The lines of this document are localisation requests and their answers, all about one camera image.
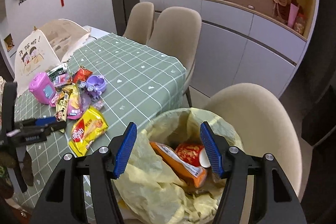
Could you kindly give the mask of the yellow pink snack bag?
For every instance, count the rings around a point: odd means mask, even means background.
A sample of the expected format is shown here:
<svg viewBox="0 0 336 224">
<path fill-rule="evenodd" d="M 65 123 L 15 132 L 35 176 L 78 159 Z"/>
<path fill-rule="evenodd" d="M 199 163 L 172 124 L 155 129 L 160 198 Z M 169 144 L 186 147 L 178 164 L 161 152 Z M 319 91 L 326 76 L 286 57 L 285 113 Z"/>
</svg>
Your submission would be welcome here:
<svg viewBox="0 0 336 224">
<path fill-rule="evenodd" d="M 71 120 L 79 119 L 83 113 L 80 91 L 74 84 L 66 86 L 66 89 L 71 91 L 68 101 L 67 117 Z"/>
</svg>

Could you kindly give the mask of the yellow red snack packet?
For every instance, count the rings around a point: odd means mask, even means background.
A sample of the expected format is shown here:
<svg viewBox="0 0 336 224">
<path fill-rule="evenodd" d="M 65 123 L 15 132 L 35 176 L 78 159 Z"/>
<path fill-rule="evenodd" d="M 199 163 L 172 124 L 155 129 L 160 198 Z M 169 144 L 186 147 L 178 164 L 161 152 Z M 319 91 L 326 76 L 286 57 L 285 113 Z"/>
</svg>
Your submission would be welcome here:
<svg viewBox="0 0 336 224">
<path fill-rule="evenodd" d="M 77 157 L 84 156 L 91 144 L 108 128 L 108 124 L 99 110 L 90 106 L 74 124 L 69 147 Z"/>
</svg>

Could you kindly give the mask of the red paper cup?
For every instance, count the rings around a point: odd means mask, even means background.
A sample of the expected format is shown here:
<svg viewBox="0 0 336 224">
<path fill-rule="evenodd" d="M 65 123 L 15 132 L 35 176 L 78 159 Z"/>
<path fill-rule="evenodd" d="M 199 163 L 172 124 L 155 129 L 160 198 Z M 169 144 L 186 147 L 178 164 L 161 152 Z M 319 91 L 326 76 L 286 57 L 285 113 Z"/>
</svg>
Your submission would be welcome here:
<svg viewBox="0 0 336 224">
<path fill-rule="evenodd" d="M 181 143 L 175 150 L 181 160 L 195 167 L 211 166 L 205 147 L 196 143 Z"/>
</svg>

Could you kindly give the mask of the pink toy trash bin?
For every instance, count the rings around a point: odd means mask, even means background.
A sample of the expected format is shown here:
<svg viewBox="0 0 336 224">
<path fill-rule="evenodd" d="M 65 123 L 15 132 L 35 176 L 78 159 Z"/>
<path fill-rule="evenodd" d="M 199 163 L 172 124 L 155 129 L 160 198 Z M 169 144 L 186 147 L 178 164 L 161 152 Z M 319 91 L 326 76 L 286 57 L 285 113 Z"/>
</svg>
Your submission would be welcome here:
<svg viewBox="0 0 336 224">
<path fill-rule="evenodd" d="M 29 91 L 42 104 L 49 105 L 56 89 L 46 72 L 38 73 L 29 83 Z"/>
</svg>

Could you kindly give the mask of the yellow trash bag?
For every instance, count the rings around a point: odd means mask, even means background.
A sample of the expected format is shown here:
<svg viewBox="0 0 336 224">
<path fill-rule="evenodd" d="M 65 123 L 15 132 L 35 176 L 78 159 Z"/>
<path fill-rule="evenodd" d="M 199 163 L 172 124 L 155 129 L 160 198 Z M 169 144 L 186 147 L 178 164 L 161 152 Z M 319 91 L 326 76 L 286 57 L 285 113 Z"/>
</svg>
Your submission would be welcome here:
<svg viewBox="0 0 336 224">
<path fill-rule="evenodd" d="M 176 174 L 150 142 L 171 148 L 200 143 L 200 126 L 207 121 L 213 132 L 229 145 L 243 148 L 234 127 L 222 117 L 202 109 L 180 108 L 160 114 L 138 134 L 125 172 L 114 185 L 133 215 L 143 223 L 210 223 L 225 187 L 209 173 L 196 189 Z"/>
</svg>

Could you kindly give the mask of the pink cartoon snack packet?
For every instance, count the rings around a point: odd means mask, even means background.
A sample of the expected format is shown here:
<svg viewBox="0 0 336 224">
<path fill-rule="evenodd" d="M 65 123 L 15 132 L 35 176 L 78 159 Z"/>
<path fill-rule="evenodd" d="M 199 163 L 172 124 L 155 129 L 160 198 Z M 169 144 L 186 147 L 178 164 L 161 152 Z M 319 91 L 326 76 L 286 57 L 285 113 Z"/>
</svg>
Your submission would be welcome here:
<svg viewBox="0 0 336 224">
<path fill-rule="evenodd" d="M 72 84 L 72 77 L 68 73 L 58 75 L 53 80 L 53 84 L 55 88 L 62 88 L 64 86 Z"/>
</svg>

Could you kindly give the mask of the green white snack packet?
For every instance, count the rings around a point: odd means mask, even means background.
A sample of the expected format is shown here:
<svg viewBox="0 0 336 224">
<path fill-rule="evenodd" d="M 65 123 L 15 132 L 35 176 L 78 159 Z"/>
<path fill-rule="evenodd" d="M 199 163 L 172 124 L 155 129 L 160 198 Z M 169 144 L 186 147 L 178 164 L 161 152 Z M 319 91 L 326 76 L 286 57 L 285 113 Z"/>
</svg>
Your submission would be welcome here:
<svg viewBox="0 0 336 224">
<path fill-rule="evenodd" d="M 68 72 L 68 69 L 69 67 L 67 63 L 61 63 L 60 65 L 47 72 L 47 75 L 49 79 L 54 82 L 56 80 L 56 77 L 66 74 Z"/>
</svg>

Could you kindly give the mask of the white mesh food cover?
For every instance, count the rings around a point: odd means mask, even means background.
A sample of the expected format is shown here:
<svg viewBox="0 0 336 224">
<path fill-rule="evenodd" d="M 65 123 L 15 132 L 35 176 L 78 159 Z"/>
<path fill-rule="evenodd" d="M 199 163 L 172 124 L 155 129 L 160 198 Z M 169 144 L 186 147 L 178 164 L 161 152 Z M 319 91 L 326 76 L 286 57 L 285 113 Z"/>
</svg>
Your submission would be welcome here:
<svg viewBox="0 0 336 224">
<path fill-rule="evenodd" d="M 90 30 L 68 19 L 55 19 L 37 28 L 18 46 L 15 56 L 17 95 L 28 90 L 40 72 L 48 72 L 70 59 L 84 45 Z"/>
</svg>

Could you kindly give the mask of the red foil snack packet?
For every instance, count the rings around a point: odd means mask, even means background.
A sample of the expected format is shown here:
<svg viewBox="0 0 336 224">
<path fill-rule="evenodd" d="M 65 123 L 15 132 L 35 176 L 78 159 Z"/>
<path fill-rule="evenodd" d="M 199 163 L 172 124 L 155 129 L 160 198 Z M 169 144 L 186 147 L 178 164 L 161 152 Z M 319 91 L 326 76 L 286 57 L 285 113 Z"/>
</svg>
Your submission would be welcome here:
<svg viewBox="0 0 336 224">
<path fill-rule="evenodd" d="M 80 82 L 86 82 L 89 76 L 92 75 L 93 72 L 91 72 L 89 69 L 86 69 L 83 66 L 80 66 L 78 70 L 72 75 L 72 82 L 76 84 L 78 81 Z"/>
</svg>

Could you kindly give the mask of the purple toy carriage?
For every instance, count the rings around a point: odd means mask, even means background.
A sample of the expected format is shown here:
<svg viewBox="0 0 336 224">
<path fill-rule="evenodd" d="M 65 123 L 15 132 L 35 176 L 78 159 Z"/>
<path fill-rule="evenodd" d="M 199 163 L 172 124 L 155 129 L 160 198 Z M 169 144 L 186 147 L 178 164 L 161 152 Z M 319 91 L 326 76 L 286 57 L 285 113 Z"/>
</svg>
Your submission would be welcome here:
<svg viewBox="0 0 336 224">
<path fill-rule="evenodd" d="M 106 86 L 106 79 L 102 75 L 90 75 L 86 81 L 79 81 L 79 88 L 84 89 L 93 102 L 100 100 Z"/>
</svg>

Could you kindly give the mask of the near beige chair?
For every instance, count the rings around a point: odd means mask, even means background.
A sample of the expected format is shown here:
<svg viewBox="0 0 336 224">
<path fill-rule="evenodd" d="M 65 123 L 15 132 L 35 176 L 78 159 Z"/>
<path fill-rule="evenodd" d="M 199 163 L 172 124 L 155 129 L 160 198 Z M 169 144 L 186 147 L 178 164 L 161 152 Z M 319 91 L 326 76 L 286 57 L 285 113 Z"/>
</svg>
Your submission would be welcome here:
<svg viewBox="0 0 336 224">
<path fill-rule="evenodd" d="M 241 83 L 217 92 L 204 109 L 234 127 L 247 154 L 275 156 L 299 194 L 303 172 L 301 147 L 294 125 L 276 96 L 260 85 Z"/>
</svg>

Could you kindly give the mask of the beige chair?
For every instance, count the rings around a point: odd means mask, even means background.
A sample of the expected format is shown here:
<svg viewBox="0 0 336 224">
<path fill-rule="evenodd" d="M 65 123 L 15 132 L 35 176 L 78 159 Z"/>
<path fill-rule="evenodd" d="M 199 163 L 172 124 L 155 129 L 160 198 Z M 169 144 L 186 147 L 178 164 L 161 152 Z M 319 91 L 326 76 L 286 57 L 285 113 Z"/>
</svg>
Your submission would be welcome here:
<svg viewBox="0 0 336 224">
<path fill-rule="evenodd" d="M 153 3 L 137 3 L 131 9 L 123 37 L 140 44 L 146 44 L 153 32 L 154 15 L 155 11 Z"/>
<path fill-rule="evenodd" d="M 186 68 L 183 93 L 189 95 L 189 84 L 195 68 L 195 56 L 202 28 L 200 14 L 185 7 L 164 9 L 155 22 L 147 46 L 176 57 Z"/>
<path fill-rule="evenodd" d="M 294 125 L 276 96 L 260 85 L 241 83 L 217 92 L 204 109 L 234 127 L 247 154 L 275 156 L 299 194 L 303 172 L 301 147 Z"/>
</svg>

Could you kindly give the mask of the orange snack bag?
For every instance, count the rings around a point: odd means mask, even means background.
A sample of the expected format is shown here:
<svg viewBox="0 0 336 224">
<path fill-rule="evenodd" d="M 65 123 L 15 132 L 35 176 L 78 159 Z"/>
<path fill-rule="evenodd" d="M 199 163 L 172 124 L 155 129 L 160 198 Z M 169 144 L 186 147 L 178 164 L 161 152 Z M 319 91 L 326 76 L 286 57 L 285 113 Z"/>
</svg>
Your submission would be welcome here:
<svg viewBox="0 0 336 224">
<path fill-rule="evenodd" d="M 188 185 L 200 188 L 205 183 L 207 171 L 202 166 L 193 166 L 183 161 L 168 145 L 150 142 L 154 151 L 171 167 L 171 169 Z"/>
</svg>

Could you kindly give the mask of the green checked tablecloth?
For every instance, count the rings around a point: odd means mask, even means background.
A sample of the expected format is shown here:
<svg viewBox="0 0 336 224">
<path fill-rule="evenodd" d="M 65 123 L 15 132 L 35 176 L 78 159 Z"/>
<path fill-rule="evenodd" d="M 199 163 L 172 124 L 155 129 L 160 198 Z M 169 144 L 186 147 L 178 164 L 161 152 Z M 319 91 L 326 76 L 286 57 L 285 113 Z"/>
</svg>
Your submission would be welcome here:
<svg viewBox="0 0 336 224">
<path fill-rule="evenodd" d="M 104 135 L 90 146 L 94 152 L 124 132 L 129 122 L 142 129 L 150 120 L 182 103 L 186 69 L 172 54 L 154 50 L 132 40 L 108 34 L 75 51 L 68 61 L 71 71 L 80 66 L 106 80 L 101 113 L 108 124 Z M 32 144 L 27 151 L 32 159 L 34 185 L 16 193 L 14 201 L 33 210 L 61 157 L 71 151 L 73 121 L 64 132 L 52 133 L 45 142 Z"/>
</svg>

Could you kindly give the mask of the far beige chair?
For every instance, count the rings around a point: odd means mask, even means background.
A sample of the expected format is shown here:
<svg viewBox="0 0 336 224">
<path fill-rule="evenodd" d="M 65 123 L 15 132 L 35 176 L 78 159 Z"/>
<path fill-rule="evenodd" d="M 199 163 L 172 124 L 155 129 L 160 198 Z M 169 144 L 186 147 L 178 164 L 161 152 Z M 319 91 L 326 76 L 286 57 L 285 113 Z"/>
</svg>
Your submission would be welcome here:
<svg viewBox="0 0 336 224">
<path fill-rule="evenodd" d="M 153 32 L 154 15 L 155 11 L 153 3 L 137 3 L 131 9 L 123 37 L 140 44 L 146 44 Z"/>
</svg>

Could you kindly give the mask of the middle beige chair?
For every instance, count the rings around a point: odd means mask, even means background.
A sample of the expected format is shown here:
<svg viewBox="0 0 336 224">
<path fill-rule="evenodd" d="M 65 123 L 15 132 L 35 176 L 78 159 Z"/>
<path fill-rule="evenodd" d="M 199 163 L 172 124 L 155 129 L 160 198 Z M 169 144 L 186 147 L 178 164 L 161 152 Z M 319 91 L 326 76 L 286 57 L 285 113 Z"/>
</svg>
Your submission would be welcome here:
<svg viewBox="0 0 336 224">
<path fill-rule="evenodd" d="M 195 56 L 202 28 L 200 14 L 185 7 L 164 9 L 155 22 L 147 46 L 176 57 L 186 68 L 183 93 L 189 95 L 189 84 L 195 68 Z"/>
</svg>

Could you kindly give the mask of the grey sideboard cabinet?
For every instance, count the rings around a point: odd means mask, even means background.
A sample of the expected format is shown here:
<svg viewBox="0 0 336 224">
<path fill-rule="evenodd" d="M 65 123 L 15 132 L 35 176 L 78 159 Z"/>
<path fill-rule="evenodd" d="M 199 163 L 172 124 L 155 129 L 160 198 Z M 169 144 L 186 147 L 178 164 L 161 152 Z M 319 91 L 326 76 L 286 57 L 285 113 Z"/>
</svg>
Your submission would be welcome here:
<svg viewBox="0 0 336 224">
<path fill-rule="evenodd" d="M 200 13 L 202 29 L 191 87 L 211 97 L 238 83 L 260 85 L 280 97 L 309 45 L 301 35 L 252 11 L 211 0 L 141 0 L 155 14 L 169 7 Z"/>
</svg>

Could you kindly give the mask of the flower bouquet on shelf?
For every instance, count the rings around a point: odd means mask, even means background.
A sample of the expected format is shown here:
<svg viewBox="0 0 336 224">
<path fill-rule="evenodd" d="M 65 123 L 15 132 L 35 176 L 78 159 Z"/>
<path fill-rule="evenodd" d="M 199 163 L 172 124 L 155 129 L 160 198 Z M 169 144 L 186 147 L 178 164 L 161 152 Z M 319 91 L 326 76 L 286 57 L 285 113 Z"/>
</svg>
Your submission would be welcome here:
<svg viewBox="0 0 336 224">
<path fill-rule="evenodd" d="M 306 16 L 297 0 L 272 0 L 272 16 L 279 22 L 287 25 L 300 35 L 306 28 Z"/>
</svg>

